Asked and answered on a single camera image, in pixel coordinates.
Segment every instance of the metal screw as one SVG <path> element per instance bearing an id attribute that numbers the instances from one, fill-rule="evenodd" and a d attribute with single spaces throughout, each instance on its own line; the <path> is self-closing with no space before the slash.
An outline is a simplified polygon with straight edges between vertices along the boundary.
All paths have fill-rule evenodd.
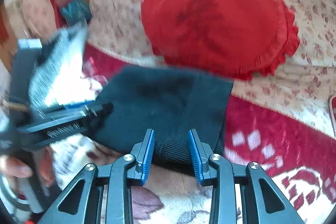
<path id="1" fill-rule="evenodd" d="M 132 154 L 126 154 L 123 159 L 125 161 L 131 161 L 133 158 L 134 156 Z"/>
<path id="2" fill-rule="evenodd" d="M 220 160 L 220 159 L 222 158 L 222 156 L 219 155 L 219 154 L 212 154 L 212 155 L 210 156 L 210 158 L 211 158 L 212 160 Z"/>
<path id="3" fill-rule="evenodd" d="M 255 161 L 253 162 L 250 162 L 249 163 L 249 166 L 252 168 L 252 169 L 258 169 L 259 168 L 259 164 Z"/>
<path id="4" fill-rule="evenodd" d="M 85 165 L 85 170 L 92 171 L 93 169 L 95 169 L 95 165 L 94 164 L 87 164 L 87 165 Z"/>

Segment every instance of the triangular cutout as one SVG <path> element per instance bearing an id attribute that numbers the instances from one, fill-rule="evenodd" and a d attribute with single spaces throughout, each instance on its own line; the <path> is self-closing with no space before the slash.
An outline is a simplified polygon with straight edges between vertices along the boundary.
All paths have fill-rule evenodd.
<path id="1" fill-rule="evenodd" d="M 81 200 L 85 180 L 79 180 L 73 189 L 68 193 L 58 210 L 64 213 L 75 215 L 78 212 L 79 202 Z"/>
<path id="2" fill-rule="evenodd" d="M 285 205 L 273 191 L 265 179 L 259 179 L 262 197 L 265 203 L 266 212 L 269 214 L 279 212 L 285 209 Z"/>

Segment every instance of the red cushion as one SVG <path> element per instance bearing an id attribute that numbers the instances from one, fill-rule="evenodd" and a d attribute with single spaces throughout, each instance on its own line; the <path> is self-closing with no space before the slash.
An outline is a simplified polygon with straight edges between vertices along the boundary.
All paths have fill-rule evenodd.
<path id="1" fill-rule="evenodd" d="M 299 45 L 283 0 L 143 0 L 141 17 L 168 64 L 241 79 L 273 74 Z"/>

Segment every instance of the human hand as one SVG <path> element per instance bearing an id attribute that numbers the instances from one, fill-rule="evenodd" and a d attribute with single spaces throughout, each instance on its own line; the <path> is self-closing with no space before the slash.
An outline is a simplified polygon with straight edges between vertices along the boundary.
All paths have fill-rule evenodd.
<path id="1" fill-rule="evenodd" d="M 44 156 L 39 166 L 39 172 L 43 178 L 43 182 L 50 187 L 55 181 L 53 170 L 53 152 L 50 146 L 43 148 Z M 32 169 L 22 161 L 11 156 L 0 156 L 0 171 L 6 176 L 11 187 L 14 187 L 14 177 L 29 178 L 33 175 Z"/>

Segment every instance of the teal object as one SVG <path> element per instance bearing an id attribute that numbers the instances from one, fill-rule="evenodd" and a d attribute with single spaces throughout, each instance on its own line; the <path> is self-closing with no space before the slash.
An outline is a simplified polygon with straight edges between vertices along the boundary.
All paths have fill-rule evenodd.
<path id="1" fill-rule="evenodd" d="M 60 12 L 69 26 L 83 21 L 88 23 L 92 18 L 90 7 L 84 0 L 72 0 L 60 8 Z"/>

